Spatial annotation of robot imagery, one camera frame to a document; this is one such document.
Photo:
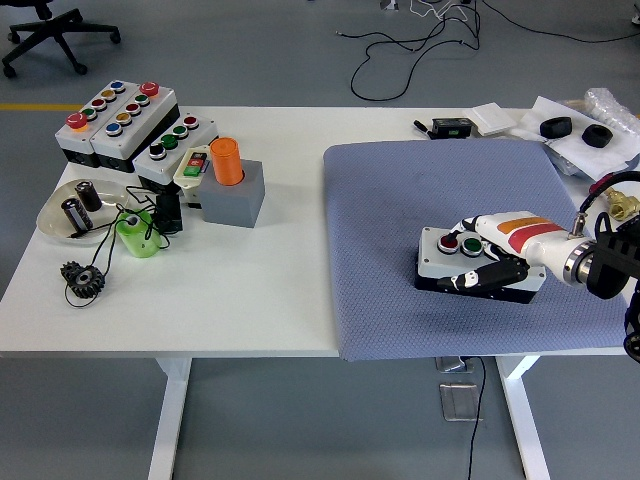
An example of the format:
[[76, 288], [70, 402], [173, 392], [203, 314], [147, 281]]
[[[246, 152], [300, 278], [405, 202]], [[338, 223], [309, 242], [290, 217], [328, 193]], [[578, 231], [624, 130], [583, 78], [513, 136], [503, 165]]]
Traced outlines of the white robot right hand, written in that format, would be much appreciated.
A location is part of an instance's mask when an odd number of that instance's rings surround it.
[[460, 294], [491, 292], [526, 278], [532, 267], [545, 267], [559, 280], [582, 282], [579, 266], [592, 242], [529, 211], [497, 213], [461, 220], [446, 235], [454, 240], [464, 231], [478, 234], [503, 254], [488, 265], [437, 280], [445, 291]]

